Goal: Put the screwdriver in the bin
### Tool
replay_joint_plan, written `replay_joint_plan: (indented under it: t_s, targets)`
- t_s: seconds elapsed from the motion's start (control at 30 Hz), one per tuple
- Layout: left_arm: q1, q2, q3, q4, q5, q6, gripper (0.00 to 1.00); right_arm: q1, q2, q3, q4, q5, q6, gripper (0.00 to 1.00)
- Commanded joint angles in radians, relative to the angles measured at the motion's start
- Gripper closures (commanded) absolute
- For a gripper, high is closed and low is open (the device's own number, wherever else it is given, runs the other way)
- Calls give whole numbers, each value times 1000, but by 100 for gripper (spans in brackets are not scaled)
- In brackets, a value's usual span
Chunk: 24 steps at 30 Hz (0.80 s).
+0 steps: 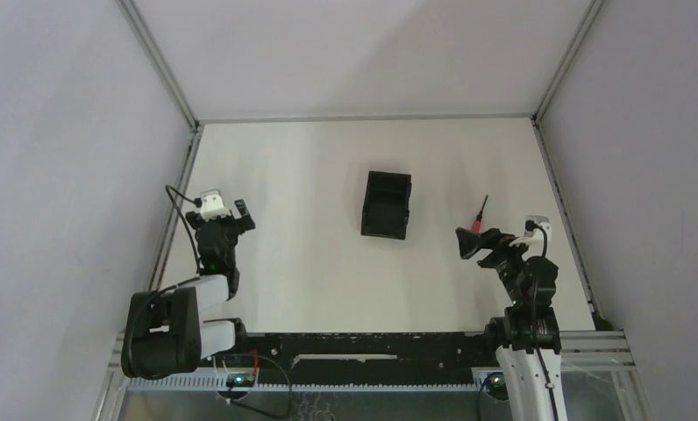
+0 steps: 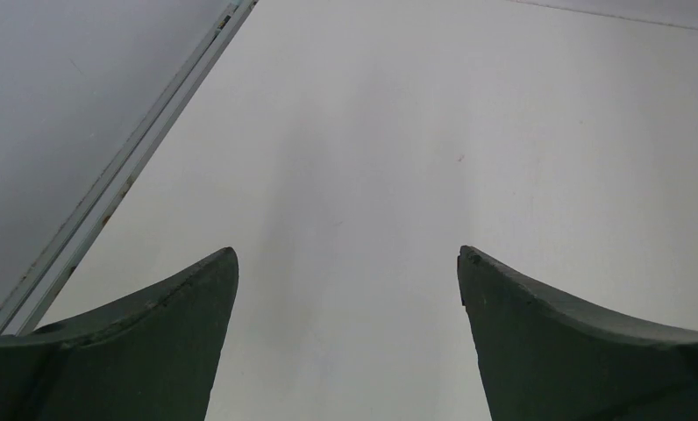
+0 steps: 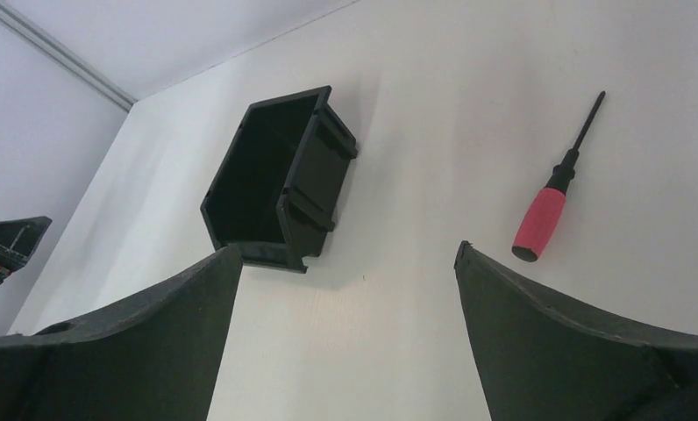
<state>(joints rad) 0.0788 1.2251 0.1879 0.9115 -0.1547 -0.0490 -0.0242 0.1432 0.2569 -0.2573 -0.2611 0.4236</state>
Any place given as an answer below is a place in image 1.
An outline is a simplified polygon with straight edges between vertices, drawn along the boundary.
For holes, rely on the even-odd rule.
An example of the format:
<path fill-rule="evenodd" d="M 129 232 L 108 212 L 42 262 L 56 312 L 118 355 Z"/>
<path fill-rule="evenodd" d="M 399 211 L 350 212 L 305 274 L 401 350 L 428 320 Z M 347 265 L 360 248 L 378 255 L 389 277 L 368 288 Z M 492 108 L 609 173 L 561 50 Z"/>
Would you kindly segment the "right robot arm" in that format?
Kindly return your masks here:
<path fill-rule="evenodd" d="M 502 316 L 491 318 L 484 330 L 484 353 L 499 365 L 503 397 L 515 420 L 565 420 L 562 384 L 562 343 L 552 307 L 558 266 L 548 259 L 551 228 L 529 220 L 521 236 L 490 228 L 455 231 L 459 256 L 478 260 L 492 269 L 504 287 L 510 305 Z"/>

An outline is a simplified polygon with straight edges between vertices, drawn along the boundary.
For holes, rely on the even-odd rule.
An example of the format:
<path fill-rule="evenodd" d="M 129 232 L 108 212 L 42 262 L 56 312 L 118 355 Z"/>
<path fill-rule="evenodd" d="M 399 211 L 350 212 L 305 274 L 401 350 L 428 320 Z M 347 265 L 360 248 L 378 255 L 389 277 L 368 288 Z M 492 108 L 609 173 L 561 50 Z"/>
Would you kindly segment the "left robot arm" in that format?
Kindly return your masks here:
<path fill-rule="evenodd" d="M 191 373 L 216 354 L 232 366 L 249 359 L 252 344 L 240 318 L 209 320 L 203 315 L 239 290 L 235 247 L 255 223 L 244 200 L 234 204 L 237 217 L 211 191 L 187 213 L 200 265 L 195 277 L 132 296 L 120 357 L 126 377 L 159 380 Z"/>

